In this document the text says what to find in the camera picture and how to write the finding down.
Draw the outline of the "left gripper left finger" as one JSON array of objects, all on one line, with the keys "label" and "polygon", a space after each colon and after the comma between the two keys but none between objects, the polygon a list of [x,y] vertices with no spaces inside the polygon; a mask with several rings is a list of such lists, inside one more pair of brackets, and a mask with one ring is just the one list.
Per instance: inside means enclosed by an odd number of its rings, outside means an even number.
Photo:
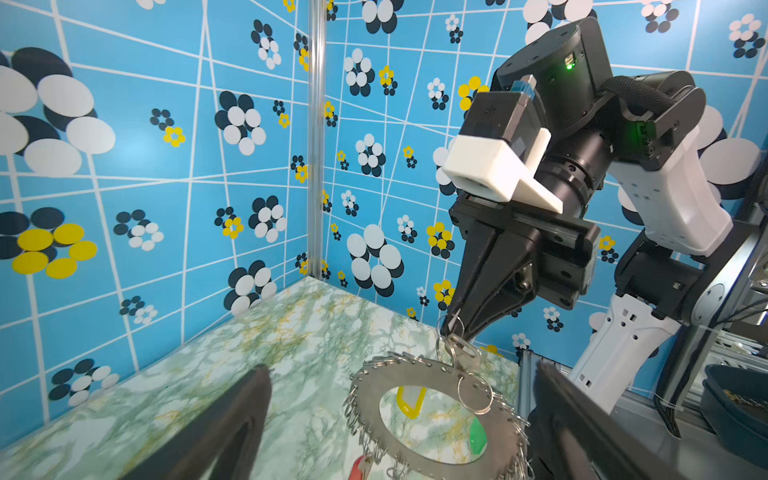
[{"label": "left gripper left finger", "polygon": [[272,395],[269,368],[249,370],[125,479],[248,479]]}]

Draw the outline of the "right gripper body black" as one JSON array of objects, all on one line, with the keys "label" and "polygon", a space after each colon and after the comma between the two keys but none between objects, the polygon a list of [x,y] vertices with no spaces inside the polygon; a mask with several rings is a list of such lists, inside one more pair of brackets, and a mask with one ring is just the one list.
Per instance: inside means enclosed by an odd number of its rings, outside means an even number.
[{"label": "right gripper body black", "polygon": [[600,236],[596,224],[515,201],[500,204],[473,195],[458,196],[449,209],[449,216],[461,237],[473,225],[541,234],[533,270],[535,297],[532,301],[541,298],[571,310],[578,298],[587,293]]}]

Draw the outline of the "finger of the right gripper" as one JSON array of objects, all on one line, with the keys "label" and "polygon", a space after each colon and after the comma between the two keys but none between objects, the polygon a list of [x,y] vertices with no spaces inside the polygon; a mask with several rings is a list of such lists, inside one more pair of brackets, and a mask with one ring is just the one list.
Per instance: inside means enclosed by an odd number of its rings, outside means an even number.
[{"label": "finger of the right gripper", "polygon": [[473,225],[467,235],[460,275],[439,332],[478,336],[512,312],[504,287],[512,275],[512,235],[489,225]]},{"label": "finger of the right gripper", "polygon": [[[465,240],[469,231],[464,231]],[[533,270],[537,264],[538,246],[541,234],[538,231],[504,231],[512,235],[509,259],[512,261],[512,275],[504,287],[504,292],[512,296],[512,310],[524,305],[535,297]],[[477,336],[461,336],[469,341]]]}]

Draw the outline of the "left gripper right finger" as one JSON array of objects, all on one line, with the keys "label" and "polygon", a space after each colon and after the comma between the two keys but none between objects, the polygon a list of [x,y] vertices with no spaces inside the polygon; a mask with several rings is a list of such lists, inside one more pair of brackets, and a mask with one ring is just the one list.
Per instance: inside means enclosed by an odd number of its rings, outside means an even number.
[{"label": "left gripper right finger", "polygon": [[680,479],[550,363],[538,363],[528,417],[536,479]]}]

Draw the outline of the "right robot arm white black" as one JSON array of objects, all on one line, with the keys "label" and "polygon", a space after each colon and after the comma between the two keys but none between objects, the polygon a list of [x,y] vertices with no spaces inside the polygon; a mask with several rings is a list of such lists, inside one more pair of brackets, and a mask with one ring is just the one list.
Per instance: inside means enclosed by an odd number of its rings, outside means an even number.
[{"label": "right robot arm white black", "polygon": [[756,225],[720,205],[701,161],[706,96],[685,71],[613,74],[598,21],[545,33],[473,97],[443,170],[465,242],[439,331],[465,341],[537,298],[570,310],[586,294],[600,230],[585,218],[614,177],[643,227],[614,273],[603,324],[571,380],[610,411],[651,353],[679,331],[716,331],[757,253]]}]

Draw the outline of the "dark teal bin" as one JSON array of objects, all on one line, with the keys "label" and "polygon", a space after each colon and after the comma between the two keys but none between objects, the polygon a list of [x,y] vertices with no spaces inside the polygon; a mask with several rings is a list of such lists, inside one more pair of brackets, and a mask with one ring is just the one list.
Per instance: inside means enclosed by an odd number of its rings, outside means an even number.
[{"label": "dark teal bin", "polygon": [[708,365],[700,410],[732,453],[767,469],[767,374]]}]

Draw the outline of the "right corner aluminium post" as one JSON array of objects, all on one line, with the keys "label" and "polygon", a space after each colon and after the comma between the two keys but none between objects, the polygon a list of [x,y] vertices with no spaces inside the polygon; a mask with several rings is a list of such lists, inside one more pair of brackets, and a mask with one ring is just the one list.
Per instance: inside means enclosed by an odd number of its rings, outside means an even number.
[{"label": "right corner aluminium post", "polygon": [[326,89],[325,1],[308,2],[311,47],[308,76],[308,275],[320,280],[323,257],[322,190],[325,154],[324,103]]}]

